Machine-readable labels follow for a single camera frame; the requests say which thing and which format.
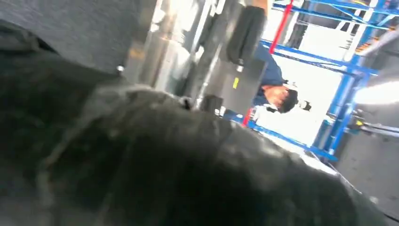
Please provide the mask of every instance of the man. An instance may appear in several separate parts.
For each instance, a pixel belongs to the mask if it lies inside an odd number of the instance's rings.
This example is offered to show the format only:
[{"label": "man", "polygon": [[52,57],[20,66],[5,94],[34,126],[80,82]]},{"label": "man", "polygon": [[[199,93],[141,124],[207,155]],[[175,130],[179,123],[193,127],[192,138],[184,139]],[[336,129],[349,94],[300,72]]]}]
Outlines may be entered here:
[{"label": "man", "polygon": [[[267,67],[252,106],[269,104],[277,108],[278,112],[287,113],[298,103],[298,92],[284,86],[287,81],[282,77],[281,68],[269,52],[265,51],[264,54],[262,60],[266,61]],[[231,119],[236,115],[235,112],[226,110],[223,117]]]},{"label": "man", "polygon": [[0,40],[0,225],[384,225],[268,139],[68,62],[12,24]]}]

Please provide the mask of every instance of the dark hair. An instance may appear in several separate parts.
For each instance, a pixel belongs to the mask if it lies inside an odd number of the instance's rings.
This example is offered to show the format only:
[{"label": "dark hair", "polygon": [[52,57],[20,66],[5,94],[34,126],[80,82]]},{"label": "dark hair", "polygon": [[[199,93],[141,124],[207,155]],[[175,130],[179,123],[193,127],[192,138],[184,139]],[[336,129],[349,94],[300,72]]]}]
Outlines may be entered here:
[{"label": "dark hair", "polygon": [[291,111],[291,109],[298,103],[298,91],[289,89],[288,97],[284,100],[279,108],[281,114]]}]

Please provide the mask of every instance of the yellow sticker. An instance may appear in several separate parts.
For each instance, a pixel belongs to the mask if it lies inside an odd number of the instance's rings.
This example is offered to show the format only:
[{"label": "yellow sticker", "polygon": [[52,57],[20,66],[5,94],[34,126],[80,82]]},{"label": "yellow sticker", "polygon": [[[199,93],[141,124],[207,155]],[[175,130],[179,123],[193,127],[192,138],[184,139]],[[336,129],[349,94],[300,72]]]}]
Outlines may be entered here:
[{"label": "yellow sticker", "polygon": [[237,88],[238,82],[239,82],[239,78],[235,78],[235,79],[234,79],[234,83],[233,83],[233,89],[236,89],[236,88]]}]

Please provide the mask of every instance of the blue metal frame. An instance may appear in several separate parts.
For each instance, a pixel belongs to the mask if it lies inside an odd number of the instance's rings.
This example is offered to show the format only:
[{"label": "blue metal frame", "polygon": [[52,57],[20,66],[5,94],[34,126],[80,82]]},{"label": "blue metal frame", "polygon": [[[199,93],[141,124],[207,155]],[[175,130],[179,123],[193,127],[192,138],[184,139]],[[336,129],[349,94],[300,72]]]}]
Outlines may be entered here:
[{"label": "blue metal frame", "polygon": [[[299,13],[306,13],[313,16],[320,16],[324,18],[346,21],[361,25],[366,25],[362,38],[360,39],[359,44],[362,45],[368,41],[369,37],[373,33],[373,29],[384,29],[388,28],[384,25],[392,18],[399,16],[399,10],[396,9],[386,9],[386,5],[384,0],[379,0],[376,7],[371,8],[368,6],[360,5],[357,3],[343,2],[337,0],[310,0],[311,5],[309,6],[309,10],[293,7],[292,11]],[[315,3],[327,4],[330,5],[344,14],[350,17],[342,17],[335,15],[327,15],[319,12],[315,12],[312,10]],[[285,8],[286,6],[280,4],[273,4],[274,8]],[[368,22],[365,22],[361,17],[354,15],[353,13],[347,11],[345,8],[351,9],[360,9],[360,10],[373,10],[373,14]],[[265,40],[260,42],[261,46],[258,49],[257,57],[262,59],[262,51],[268,51],[271,43]],[[343,72],[343,78],[338,86],[335,97],[330,105],[328,110],[328,115],[335,116],[335,121],[331,125],[327,121],[324,121],[320,127],[319,133],[315,138],[315,141],[312,146],[307,146],[299,141],[294,139],[284,137],[281,134],[270,131],[268,129],[257,126],[254,122],[250,121],[248,126],[254,130],[264,132],[266,134],[278,137],[283,139],[291,144],[297,145],[305,150],[314,152],[315,154],[325,157],[329,160],[336,160],[334,157],[335,150],[337,149],[339,142],[344,135],[345,132],[348,131],[348,123],[351,120],[352,111],[354,110],[356,103],[354,102],[354,96],[356,91],[362,87],[365,87],[367,82],[369,81],[372,75],[377,75],[377,71],[369,68],[365,68],[359,66],[361,63],[361,58],[359,55],[354,55],[350,62],[337,61],[330,58],[326,58],[323,56],[318,56],[310,53],[306,53],[297,49],[284,47],[282,45],[277,45],[276,47],[276,55],[288,57],[294,60],[298,60],[300,62],[316,65],[319,67],[323,67],[329,70],[337,71],[337,68],[334,67],[344,67],[345,72]],[[293,54],[298,54],[306,57],[312,57],[317,59],[318,62],[307,61],[304,59],[300,59],[297,57],[292,57],[288,55],[281,54],[279,50],[287,51]]]},{"label": "blue metal frame", "polygon": [[[260,41],[260,44],[261,44],[260,47],[261,48],[263,47],[264,51],[268,51],[269,47],[271,45],[271,42],[267,41],[267,40],[262,40],[262,41]],[[351,68],[353,70],[356,70],[356,71],[359,71],[359,72],[362,72],[362,73],[370,73],[370,74],[374,74],[374,75],[377,75],[377,73],[378,73],[377,70],[373,70],[373,69],[370,69],[370,68],[365,68],[365,67],[358,66],[358,65],[352,64],[352,63],[348,63],[348,62],[345,62],[345,61],[339,61],[339,60],[334,60],[334,59],[330,59],[330,58],[323,57],[323,56],[318,56],[318,55],[315,55],[315,54],[312,54],[312,53],[307,53],[307,52],[304,52],[304,51],[300,51],[300,50],[297,50],[297,49],[294,49],[294,48],[290,48],[290,47],[286,47],[286,46],[282,46],[282,45],[277,45],[276,49],[277,50],[287,51],[287,52],[290,52],[290,53],[300,54],[300,55],[307,56],[307,57],[312,57],[314,59],[318,59],[318,60],[322,60],[322,61],[325,61],[325,62],[333,63],[335,66],[344,66],[344,67]]]},{"label": "blue metal frame", "polygon": [[[280,5],[280,4],[273,4],[273,7],[274,8],[285,8],[286,6],[285,5]],[[367,25],[369,27],[373,27],[373,28],[377,28],[377,29],[383,29],[383,30],[388,30],[389,29],[388,27],[380,26],[380,25],[377,25],[377,24],[366,23],[366,22],[363,21],[363,19],[357,20],[357,19],[351,19],[351,18],[347,18],[347,17],[343,17],[343,16],[329,15],[329,14],[325,14],[325,13],[309,11],[309,10],[298,8],[298,7],[295,7],[295,6],[292,7],[291,11],[299,12],[299,13],[305,13],[305,14],[312,15],[312,16],[319,16],[319,17],[327,18],[327,19],[352,22],[352,23],[355,23],[355,24],[364,24],[364,25]],[[347,11],[346,11],[346,13],[351,15],[352,17],[359,17],[359,16],[353,15],[352,13],[347,12]]]}]

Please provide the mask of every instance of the gray wall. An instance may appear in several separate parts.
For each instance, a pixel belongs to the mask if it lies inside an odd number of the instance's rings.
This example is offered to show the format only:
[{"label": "gray wall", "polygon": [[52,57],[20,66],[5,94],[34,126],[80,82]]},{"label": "gray wall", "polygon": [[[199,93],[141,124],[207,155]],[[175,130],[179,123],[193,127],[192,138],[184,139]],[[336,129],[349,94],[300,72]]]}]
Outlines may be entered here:
[{"label": "gray wall", "polygon": [[35,32],[70,60],[116,72],[125,61],[132,36],[139,32],[139,9],[147,2],[0,0],[0,19]]}]

